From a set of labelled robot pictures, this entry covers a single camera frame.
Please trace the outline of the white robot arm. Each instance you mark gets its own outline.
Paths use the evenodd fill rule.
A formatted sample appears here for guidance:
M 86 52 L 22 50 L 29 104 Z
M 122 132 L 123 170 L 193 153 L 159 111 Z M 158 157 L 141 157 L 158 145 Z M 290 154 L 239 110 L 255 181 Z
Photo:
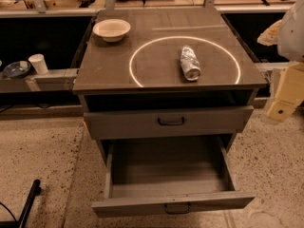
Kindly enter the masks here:
M 266 118 L 283 123 L 304 101 L 304 0 L 296 0 L 281 20 L 266 28 L 257 38 L 264 46 L 277 45 L 277 53 L 289 64 L 271 86 Z

